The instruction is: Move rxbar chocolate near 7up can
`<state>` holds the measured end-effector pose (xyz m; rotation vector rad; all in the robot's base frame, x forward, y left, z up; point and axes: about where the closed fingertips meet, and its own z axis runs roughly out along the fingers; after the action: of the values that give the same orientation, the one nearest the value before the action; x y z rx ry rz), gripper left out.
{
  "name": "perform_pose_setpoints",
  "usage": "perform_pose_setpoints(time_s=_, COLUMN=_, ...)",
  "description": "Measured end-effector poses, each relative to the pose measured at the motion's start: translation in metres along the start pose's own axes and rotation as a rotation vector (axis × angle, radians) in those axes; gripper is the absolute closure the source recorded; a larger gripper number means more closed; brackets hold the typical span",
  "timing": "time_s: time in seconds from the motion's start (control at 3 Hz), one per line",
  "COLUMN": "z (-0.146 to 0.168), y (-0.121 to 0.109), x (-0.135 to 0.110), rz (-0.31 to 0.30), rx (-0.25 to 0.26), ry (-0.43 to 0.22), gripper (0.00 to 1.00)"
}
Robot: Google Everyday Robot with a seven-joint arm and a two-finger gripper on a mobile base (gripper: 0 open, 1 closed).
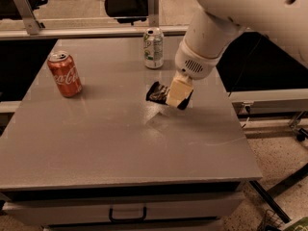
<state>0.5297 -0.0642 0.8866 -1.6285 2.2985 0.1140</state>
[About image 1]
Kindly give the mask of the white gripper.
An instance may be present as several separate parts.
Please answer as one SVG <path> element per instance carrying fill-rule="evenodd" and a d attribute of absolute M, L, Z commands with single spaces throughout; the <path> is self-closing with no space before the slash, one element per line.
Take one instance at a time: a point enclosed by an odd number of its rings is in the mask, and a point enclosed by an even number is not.
<path fill-rule="evenodd" d="M 170 84 L 166 103 L 169 106 L 178 107 L 183 101 L 188 100 L 193 93 L 193 80 L 206 78 L 219 59 L 220 57 L 202 57 L 194 53 L 182 40 L 175 54 L 177 73 Z"/>

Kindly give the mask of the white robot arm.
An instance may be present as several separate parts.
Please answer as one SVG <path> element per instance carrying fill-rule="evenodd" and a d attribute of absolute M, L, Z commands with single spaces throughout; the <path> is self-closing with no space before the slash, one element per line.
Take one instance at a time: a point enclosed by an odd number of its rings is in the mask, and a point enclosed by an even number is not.
<path fill-rule="evenodd" d="M 246 29 L 264 34 L 308 64 L 308 0 L 197 0 L 198 8 L 175 56 L 167 104 L 184 108 L 193 81 L 208 77 L 228 45 Z"/>

